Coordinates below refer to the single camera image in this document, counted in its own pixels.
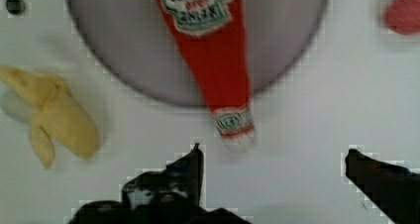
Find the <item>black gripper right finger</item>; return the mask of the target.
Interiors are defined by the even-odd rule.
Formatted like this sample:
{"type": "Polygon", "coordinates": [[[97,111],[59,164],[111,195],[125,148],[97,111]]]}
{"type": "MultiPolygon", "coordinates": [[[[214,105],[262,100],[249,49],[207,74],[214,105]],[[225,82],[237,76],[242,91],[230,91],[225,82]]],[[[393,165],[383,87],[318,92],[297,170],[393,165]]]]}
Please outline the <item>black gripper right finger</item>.
{"type": "Polygon", "coordinates": [[[356,149],[349,149],[345,164],[346,177],[392,222],[419,224],[418,173],[374,160],[356,149]]]}

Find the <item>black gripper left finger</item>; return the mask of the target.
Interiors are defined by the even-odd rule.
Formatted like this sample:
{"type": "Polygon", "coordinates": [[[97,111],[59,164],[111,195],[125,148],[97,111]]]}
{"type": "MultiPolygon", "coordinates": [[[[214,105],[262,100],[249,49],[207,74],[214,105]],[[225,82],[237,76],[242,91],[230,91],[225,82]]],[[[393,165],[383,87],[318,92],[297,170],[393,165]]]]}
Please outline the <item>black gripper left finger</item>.
{"type": "Polygon", "coordinates": [[[200,206],[204,154],[191,151],[159,171],[146,171],[128,181],[121,199],[82,205],[68,224],[252,224],[225,208],[200,206]]]}

